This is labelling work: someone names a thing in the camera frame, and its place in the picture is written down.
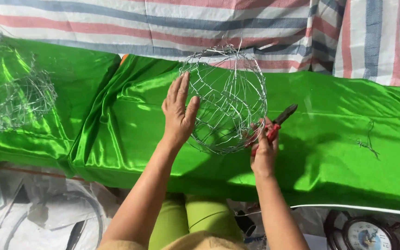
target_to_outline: clock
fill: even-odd
[[[393,233],[398,228],[398,222],[388,226],[372,216],[352,217],[338,210],[331,210],[324,224],[331,250],[400,250]]]

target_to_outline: beige sleeve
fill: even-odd
[[[108,241],[97,250],[146,250],[142,245],[133,241]]]

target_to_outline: woman's left hand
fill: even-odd
[[[200,99],[194,96],[185,110],[188,88],[189,72],[185,72],[172,82],[161,106],[166,116],[163,140],[177,148],[181,148],[191,135],[200,106]]]

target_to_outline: hand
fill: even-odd
[[[172,82],[161,106],[166,116],[163,140],[177,148],[181,148],[191,135],[200,105],[200,99],[194,96],[185,111],[188,88],[189,72],[185,72]]]
[[[273,123],[268,117],[265,117],[265,125],[267,128],[259,128],[256,131],[259,133],[259,143],[254,144],[253,148],[257,146],[259,148],[256,151],[256,156],[251,157],[251,169],[255,175],[260,177],[269,177],[274,175],[273,168],[275,164],[275,156],[279,150],[279,144],[277,141],[278,137],[276,137],[271,144],[268,142],[266,137],[267,132],[273,128]]]

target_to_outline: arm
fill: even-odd
[[[291,215],[291,208],[282,196],[274,177],[274,158],[277,139],[270,145],[265,133],[260,133],[259,148],[251,158],[251,168],[256,178],[262,221],[271,250],[309,250],[308,244]]]
[[[189,73],[178,77],[163,101],[164,136],[136,184],[121,204],[101,240],[134,241],[146,247],[161,209],[172,164],[194,128],[200,100],[193,97],[185,111]]]

